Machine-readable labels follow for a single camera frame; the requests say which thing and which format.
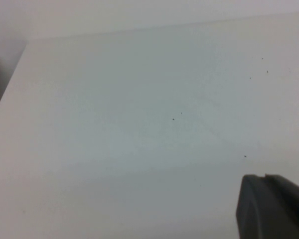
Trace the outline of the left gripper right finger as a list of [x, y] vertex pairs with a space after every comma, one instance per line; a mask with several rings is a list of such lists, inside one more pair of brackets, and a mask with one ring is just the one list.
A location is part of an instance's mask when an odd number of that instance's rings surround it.
[[254, 176], [257, 239], [299, 239], [299, 186], [280, 175]]

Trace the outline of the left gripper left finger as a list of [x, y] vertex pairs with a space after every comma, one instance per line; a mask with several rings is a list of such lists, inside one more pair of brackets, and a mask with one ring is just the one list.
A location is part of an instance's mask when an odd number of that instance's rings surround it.
[[245, 175], [242, 178], [238, 203], [236, 208], [236, 221], [241, 239], [263, 239], [263, 227], [257, 190], [263, 186], [264, 178], [257, 175]]

